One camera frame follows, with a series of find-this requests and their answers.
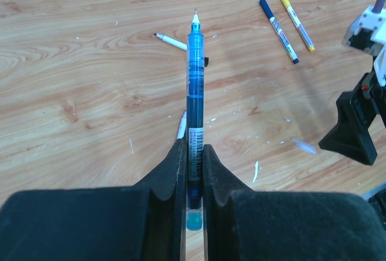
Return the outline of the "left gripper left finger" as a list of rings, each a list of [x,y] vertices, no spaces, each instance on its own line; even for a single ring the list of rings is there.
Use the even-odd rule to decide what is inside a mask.
[[[133,186],[23,190],[1,207],[2,260],[183,260],[186,142]]]

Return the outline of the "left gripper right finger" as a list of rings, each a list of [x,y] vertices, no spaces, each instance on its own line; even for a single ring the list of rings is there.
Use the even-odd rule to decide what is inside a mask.
[[[203,152],[206,260],[384,260],[385,230],[358,195],[257,192]]]

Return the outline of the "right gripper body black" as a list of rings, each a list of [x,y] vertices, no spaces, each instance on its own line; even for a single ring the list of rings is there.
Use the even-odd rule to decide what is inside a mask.
[[[381,87],[376,78],[374,69],[375,60],[376,56],[373,56],[372,69],[361,81],[361,90],[365,99],[374,100],[378,113],[385,113],[385,87]]]

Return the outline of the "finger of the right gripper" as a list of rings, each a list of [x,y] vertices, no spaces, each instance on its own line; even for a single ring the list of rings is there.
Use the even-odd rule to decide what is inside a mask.
[[[343,92],[336,101],[338,121],[319,141],[319,147],[344,155],[363,165],[374,164],[378,154],[369,133],[377,115],[373,101],[360,90]]]

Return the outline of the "clear plastic pen cap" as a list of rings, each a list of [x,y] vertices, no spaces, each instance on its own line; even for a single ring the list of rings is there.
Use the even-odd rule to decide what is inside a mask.
[[[309,143],[303,142],[303,141],[296,139],[296,138],[292,138],[292,142],[293,142],[293,145],[295,148],[300,149],[306,153],[309,153],[309,154],[316,154],[317,153],[316,147],[309,144]]]

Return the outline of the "white marker yellow end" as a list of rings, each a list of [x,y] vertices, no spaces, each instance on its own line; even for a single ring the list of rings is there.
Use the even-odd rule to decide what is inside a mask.
[[[308,48],[308,50],[310,52],[314,51],[315,50],[314,44],[313,44],[311,38],[309,37],[308,33],[306,32],[304,26],[302,25],[300,19],[298,18],[296,12],[292,8],[292,6],[288,6],[286,8],[286,10],[287,10],[293,24],[295,25],[298,33],[300,34],[300,37],[302,38],[305,46]]]

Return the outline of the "white pen with lettering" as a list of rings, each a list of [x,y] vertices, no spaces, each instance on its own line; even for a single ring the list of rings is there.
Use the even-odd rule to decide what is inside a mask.
[[[287,39],[285,33],[283,32],[283,29],[277,22],[276,18],[273,16],[270,18],[271,25],[273,29],[275,30],[280,42],[282,43],[286,53],[288,54],[289,58],[294,64],[297,64],[299,62],[299,58],[293,49],[292,45],[290,44],[289,40]]]

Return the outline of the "blue gel pen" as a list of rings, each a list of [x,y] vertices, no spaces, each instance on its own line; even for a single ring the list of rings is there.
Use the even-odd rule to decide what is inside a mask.
[[[186,51],[186,137],[188,145],[188,186],[186,228],[202,228],[203,118],[204,118],[204,35],[195,12]]]

